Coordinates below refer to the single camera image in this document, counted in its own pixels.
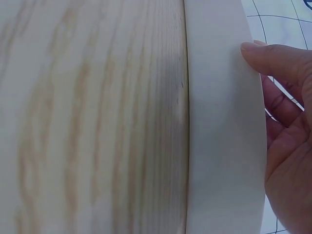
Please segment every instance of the finger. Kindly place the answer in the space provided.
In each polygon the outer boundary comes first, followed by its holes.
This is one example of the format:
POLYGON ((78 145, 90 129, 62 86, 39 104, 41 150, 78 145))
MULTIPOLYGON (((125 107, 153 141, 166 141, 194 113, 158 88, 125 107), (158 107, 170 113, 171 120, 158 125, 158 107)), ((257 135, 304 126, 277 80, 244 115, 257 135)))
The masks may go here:
POLYGON ((289 127, 302 113, 267 76, 261 76, 264 104, 271 115, 283 126, 289 127))
POLYGON ((266 181, 283 161, 285 161, 295 150, 306 142, 310 135, 310 128, 304 113, 302 113, 294 124, 283 129, 268 149, 266 181))
POLYGON ((299 102, 301 106, 304 106, 303 104, 303 99, 301 95, 301 88, 298 85, 283 81, 283 80, 278 80, 276 79, 282 86, 283 88, 291 95, 293 96, 294 99, 299 102))
MULTIPOLYGON (((260 46, 267 46, 266 43, 259 41, 259 40, 254 40, 254 43, 260 45, 260 46)), ((300 105, 303 106, 303 100, 302 100, 302 95, 301 95, 301 88, 298 85, 292 84, 290 82, 286 82, 283 79, 279 79, 274 77, 282 86, 283 88, 290 93, 299 103, 300 105)))
POLYGON ((302 87, 312 76, 312 52, 284 45, 241 44, 246 62, 257 72, 302 87))
POLYGON ((267 125, 267 145, 268 148, 277 136, 284 130, 284 126, 272 119, 268 113, 265 113, 266 125, 267 125))

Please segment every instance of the blue line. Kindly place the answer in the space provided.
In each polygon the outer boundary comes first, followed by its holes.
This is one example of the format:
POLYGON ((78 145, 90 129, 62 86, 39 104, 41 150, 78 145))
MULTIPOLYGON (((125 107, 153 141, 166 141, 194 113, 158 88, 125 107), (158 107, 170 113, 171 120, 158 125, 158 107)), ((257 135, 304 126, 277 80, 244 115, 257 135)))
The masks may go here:
MULTIPOLYGON (((299 17, 298 17, 298 14, 297 14, 297 10, 296 10, 296 8, 295 8, 295 6, 294 6, 294 4, 293 4, 293 0, 291 0, 291 2, 292 2, 292 6, 293 6, 293 8, 294 8, 294 11, 296 12, 297 19, 298 19, 298 21, 299 21, 299 17)), ((306 44, 306 48, 308 49, 307 41, 306 41, 306 38, 305 38, 305 36, 304 36, 304 33, 303 33, 303 30, 302 30, 300 21, 299 21, 299 25, 300 25, 300 29, 301 29, 301 32, 302 32, 302 36, 303 36, 303 39, 304 39, 304 43, 306 44)))
POLYGON ((260 19, 260 22, 261 22, 261 25, 262 25, 262 30, 263 30, 263 34, 264 34, 265 43, 267 43, 267 36, 265 35, 265 31, 264 31, 264 26, 263 26, 263 23, 262 23, 262 19, 261 19, 261 17, 260 17, 258 8, 257 8, 257 6, 255 5, 254 0, 253 0, 253 4, 254 4, 254 7, 255 7, 255 9, 256 9, 256 11, 257 11, 257 13, 258 13, 258 16, 259 16, 259 19, 260 19))
POLYGON ((312 23, 312 21, 308 21, 308 20, 303 20, 303 19, 296 19, 296 18, 291 18, 291 17, 286 17, 286 16, 273 16, 273 15, 253 15, 253 16, 247 16, 247 17, 278 17, 278 18, 285 18, 285 19, 290 19, 290 20, 298 20, 298 21, 302 21, 302 22, 308 22, 308 23, 312 23))
POLYGON ((308 4, 308 2, 312 2, 311 0, 303 0, 303 2, 310 10, 312 10, 312 6, 308 4))

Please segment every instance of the fingernail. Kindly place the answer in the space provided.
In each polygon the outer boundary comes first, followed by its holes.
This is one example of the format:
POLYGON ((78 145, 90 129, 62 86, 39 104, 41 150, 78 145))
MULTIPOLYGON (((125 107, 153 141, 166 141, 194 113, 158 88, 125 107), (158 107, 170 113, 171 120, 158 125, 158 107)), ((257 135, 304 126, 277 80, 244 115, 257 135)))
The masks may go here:
POLYGON ((268 45, 267 43, 264 43, 263 41, 260 41, 260 40, 253 40, 253 42, 256 43, 257 45, 260 45, 260 46, 268 45))
POLYGON ((243 51, 251 51, 257 47, 260 47, 260 45, 251 42, 244 42, 240 45, 240 49, 243 51))

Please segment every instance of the knuckle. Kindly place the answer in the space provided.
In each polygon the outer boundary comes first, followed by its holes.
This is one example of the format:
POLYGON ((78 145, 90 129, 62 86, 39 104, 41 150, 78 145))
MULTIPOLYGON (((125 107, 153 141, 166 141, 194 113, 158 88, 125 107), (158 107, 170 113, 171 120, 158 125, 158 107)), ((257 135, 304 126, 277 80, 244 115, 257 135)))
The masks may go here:
POLYGON ((285 98, 286 98, 286 96, 283 93, 281 93, 276 98, 274 98, 271 105, 270 105, 270 110, 272 112, 274 112, 283 103, 285 98))

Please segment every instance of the white plastic strip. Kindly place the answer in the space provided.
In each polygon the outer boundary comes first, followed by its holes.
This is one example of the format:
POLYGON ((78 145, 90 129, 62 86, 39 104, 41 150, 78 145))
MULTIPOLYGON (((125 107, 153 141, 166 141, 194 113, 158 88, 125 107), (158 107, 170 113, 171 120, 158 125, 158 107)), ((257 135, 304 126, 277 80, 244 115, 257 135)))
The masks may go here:
POLYGON ((258 234, 266 127, 240 0, 185 0, 190 80, 188 234, 258 234))

